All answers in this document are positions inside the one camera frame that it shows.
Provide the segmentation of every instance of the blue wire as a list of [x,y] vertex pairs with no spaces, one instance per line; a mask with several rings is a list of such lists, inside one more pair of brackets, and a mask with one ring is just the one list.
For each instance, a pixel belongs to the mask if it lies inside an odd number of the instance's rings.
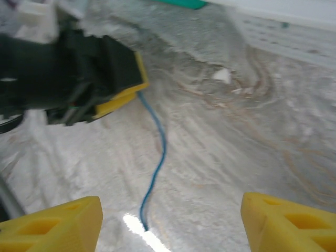
[[166,153],[167,153],[167,141],[166,141],[166,137],[165,137],[165,134],[164,134],[163,127],[162,127],[161,122],[159,121],[158,117],[156,116],[155,111],[148,104],[148,102],[146,101],[146,99],[143,96],[142,92],[140,92],[140,91],[138,92],[138,97],[141,100],[141,102],[144,105],[144,107],[151,114],[153,120],[155,121],[157,129],[159,130],[159,133],[160,133],[160,136],[161,136],[161,142],[162,142],[162,156],[161,156],[161,159],[160,159],[160,161],[159,161],[159,163],[158,163],[158,165],[157,165],[157,167],[155,169],[155,172],[153,173],[151,184],[150,184],[150,186],[148,188],[148,191],[147,191],[145,197],[143,198],[141,206],[140,206],[140,221],[141,221],[141,223],[142,223],[145,231],[148,231],[148,224],[147,224],[147,221],[145,220],[145,217],[144,217],[144,214],[143,214],[143,210],[144,210],[145,204],[146,204],[149,196],[151,195],[151,193],[152,193],[152,191],[154,189],[156,177],[158,176],[158,173],[159,173],[159,171],[160,171],[160,169],[161,169],[161,167],[163,165],[164,159],[166,157]]

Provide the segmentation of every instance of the black strap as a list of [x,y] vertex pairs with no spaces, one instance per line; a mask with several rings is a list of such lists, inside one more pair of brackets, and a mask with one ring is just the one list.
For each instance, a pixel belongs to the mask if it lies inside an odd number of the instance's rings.
[[0,124],[0,134],[6,133],[18,127],[23,122],[24,117],[25,114],[22,113],[18,117],[11,119],[8,122]]

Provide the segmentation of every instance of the green object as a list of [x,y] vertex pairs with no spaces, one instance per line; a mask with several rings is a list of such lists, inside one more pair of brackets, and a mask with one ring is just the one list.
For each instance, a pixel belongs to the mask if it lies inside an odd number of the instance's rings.
[[206,2],[201,0],[157,0],[157,1],[169,4],[175,4],[190,9],[199,9],[202,8],[204,5],[206,5]]

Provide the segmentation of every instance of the yellow edge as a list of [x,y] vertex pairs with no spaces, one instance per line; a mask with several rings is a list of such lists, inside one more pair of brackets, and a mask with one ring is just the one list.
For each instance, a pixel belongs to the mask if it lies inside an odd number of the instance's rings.
[[105,116],[108,113],[112,113],[114,110],[122,107],[126,103],[130,102],[135,98],[135,93],[149,86],[148,76],[145,67],[142,62],[142,57],[138,52],[135,52],[135,59],[138,63],[139,71],[143,80],[143,83],[132,88],[125,89],[124,91],[117,94],[109,102],[100,104],[96,106],[96,115],[94,119]]

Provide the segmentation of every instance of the floor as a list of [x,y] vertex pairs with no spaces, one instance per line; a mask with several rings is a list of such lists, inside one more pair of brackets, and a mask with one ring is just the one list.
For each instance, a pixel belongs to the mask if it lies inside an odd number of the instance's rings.
[[[13,33],[9,9],[0,5],[0,14],[1,30]],[[2,174],[29,213],[98,195],[97,251],[245,252],[244,192],[335,212],[336,71],[247,47],[212,4],[192,11],[94,0],[82,25],[144,58],[144,94],[169,143],[149,201],[151,229],[141,229],[138,209],[161,147],[139,100],[68,128],[32,111],[0,137]]]

